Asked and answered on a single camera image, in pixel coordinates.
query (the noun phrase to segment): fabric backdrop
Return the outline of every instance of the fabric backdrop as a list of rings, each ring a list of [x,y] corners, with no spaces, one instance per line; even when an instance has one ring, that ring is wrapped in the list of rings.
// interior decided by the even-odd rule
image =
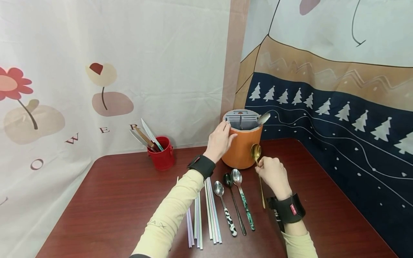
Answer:
[[[251,1],[234,105],[270,112],[262,138],[298,139],[406,258],[413,255],[412,11],[409,0]]]
[[[35,257],[97,158],[145,151],[141,117],[206,144],[233,106],[248,2],[0,1],[0,257]]]

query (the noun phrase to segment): spoon with green marble handle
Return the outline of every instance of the spoon with green marble handle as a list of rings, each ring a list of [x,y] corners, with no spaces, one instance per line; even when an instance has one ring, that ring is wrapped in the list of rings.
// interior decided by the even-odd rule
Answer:
[[[245,198],[244,192],[242,191],[242,188],[241,188],[241,183],[242,183],[241,172],[238,169],[233,169],[231,171],[231,178],[234,181],[234,184],[238,187],[238,190],[240,191],[242,203],[244,204],[245,211],[247,212],[248,222],[251,227],[251,230],[255,231],[254,222],[252,221],[252,216],[248,209],[247,199]]]
[[[224,195],[224,186],[221,184],[221,182],[215,181],[214,193],[216,196],[218,196],[221,199],[222,206],[224,207],[225,217],[227,218],[228,226],[230,227],[231,235],[233,237],[236,237],[237,230],[235,229],[235,225],[234,225],[234,222],[232,221],[230,212],[228,211],[227,206],[225,206],[224,199],[222,198],[222,196]]]

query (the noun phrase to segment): christmas tree pattern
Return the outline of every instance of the christmas tree pattern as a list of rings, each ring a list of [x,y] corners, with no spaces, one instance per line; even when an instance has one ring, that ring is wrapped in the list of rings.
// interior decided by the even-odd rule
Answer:
[[[249,97],[250,99],[252,99],[252,101],[254,101],[255,99],[259,99],[259,98],[261,98],[259,95],[260,95],[260,87],[259,87],[259,84],[260,83],[258,83],[258,85],[255,87],[255,90],[253,91],[253,93],[251,93],[251,96]]]
[[[281,95],[281,97],[277,100],[280,104],[286,104],[286,103],[288,103],[288,101],[287,101],[287,99],[288,99],[288,93],[287,93],[287,90],[285,90],[285,92]]]
[[[328,100],[316,111],[319,115],[322,114],[326,114],[326,115],[330,115],[330,113],[328,112],[330,110],[330,98],[328,98]]]
[[[394,146],[400,149],[399,153],[401,154],[407,152],[413,155],[413,132],[406,135],[406,138],[401,139],[399,143]]]
[[[374,139],[378,140],[379,138],[382,139],[383,141],[388,142],[389,140],[387,139],[387,135],[389,135],[389,129],[390,129],[390,120],[392,118],[389,117],[387,120],[382,123],[379,127],[376,127],[374,131],[371,132],[372,135],[374,135]]]
[[[292,104],[297,105],[297,103],[302,103],[301,101],[301,88],[298,88],[297,94],[294,97]]]
[[[267,92],[267,94],[265,94],[265,97],[264,97],[264,99],[265,99],[265,102],[267,102],[269,99],[270,100],[274,100],[274,88],[275,88],[275,86],[273,86],[268,92]]]
[[[311,93],[311,95],[306,99],[306,101],[304,101],[304,103],[307,107],[313,109],[313,93]]]
[[[364,127],[366,126],[367,113],[368,113],[368,110],[366,110],[366,111],[364,112],[364,114],[362,114],[362,115],[356,120],[355,123],[351,124],[352,126],[354,126],[354,128],[355,128],[354,130],[355,130],[355,131],[360,130],[360,131],[362,131],[362,132],[365,132]]]
[[[338,117],[340,121],[349,120],[349,111],[350,111],[350,102],[347,102],[347,104],[343,107],[342,110],[338,111],[338,114],[335,115],[335,117]]]

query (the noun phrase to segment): black wrist strap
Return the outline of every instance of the black wrist strap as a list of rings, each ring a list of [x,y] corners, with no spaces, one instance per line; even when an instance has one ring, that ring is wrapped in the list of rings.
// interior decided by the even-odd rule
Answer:
[[[296,223],[304,218],[306,211],[302,206],[298,194],[279,201],[275,197],[267,198],[271,210],[276,210],[283,224]]]
[[[188,164],[187,168],[195,169],[196,171],[201,173],[204,179],[207,179],[212,176],[215,168],[215,163],[203,155],[198,155],[191,161],[191,163]]]

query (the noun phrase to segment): person's left hand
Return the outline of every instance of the person's left hand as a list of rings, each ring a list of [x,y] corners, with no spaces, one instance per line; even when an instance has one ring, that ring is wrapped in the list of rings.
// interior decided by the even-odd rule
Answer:
[[[236,133],[229,135],[231,125],[227,121],[222,121],[209,135],[208,146],[204,156],[217,163],[231,146]]]

